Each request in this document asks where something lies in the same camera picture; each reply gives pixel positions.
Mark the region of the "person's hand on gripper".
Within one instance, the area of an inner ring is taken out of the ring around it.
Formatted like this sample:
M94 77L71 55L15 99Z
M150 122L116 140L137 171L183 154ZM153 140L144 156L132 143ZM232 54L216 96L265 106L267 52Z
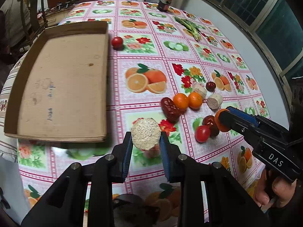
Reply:
M261 177L258 181L253 199L256 204L261 206L270 205L270 198L265 192L266 187L266 169L263 170ZM296 180L290 184L283 178L277 177L272 183L272 191L276 195L276 206L278 208L285 207L292 199L296 189Z

